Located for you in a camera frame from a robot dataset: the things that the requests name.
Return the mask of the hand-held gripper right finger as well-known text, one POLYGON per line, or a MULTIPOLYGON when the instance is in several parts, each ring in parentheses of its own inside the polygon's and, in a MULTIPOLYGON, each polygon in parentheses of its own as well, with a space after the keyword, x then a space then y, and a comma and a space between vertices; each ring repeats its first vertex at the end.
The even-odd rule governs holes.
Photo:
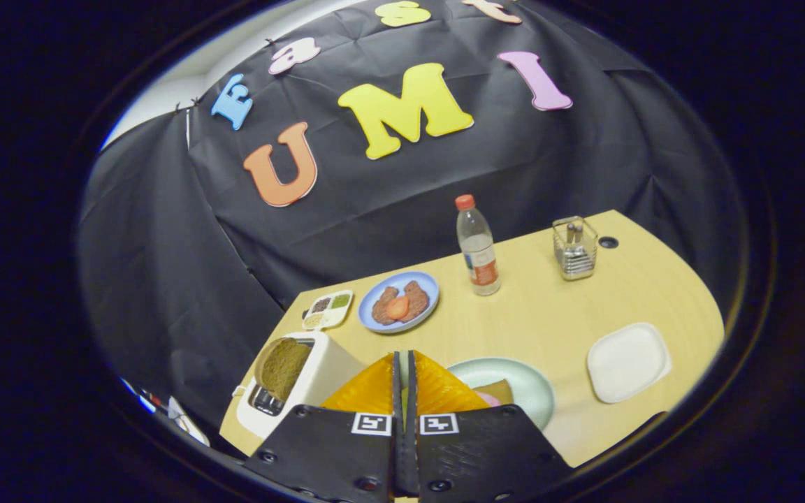
POLYGON ((451 373, 467 385, 507 381, 512 401, 474 411, 418 415, 409 392, 411 484, 419 502, 533 502, 575 472, 546 438, 556 399, 549 380, 511 358, 464 360, 451 373))

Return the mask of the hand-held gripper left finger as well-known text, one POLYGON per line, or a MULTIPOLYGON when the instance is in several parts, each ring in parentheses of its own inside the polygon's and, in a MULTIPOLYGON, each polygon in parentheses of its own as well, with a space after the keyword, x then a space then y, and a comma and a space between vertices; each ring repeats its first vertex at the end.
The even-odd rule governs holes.
POLYGON ((348 382, 380 410, 297 404, 245 469, 326 502, 393 502, 407 496, 407 436, 399 351, 348 382))

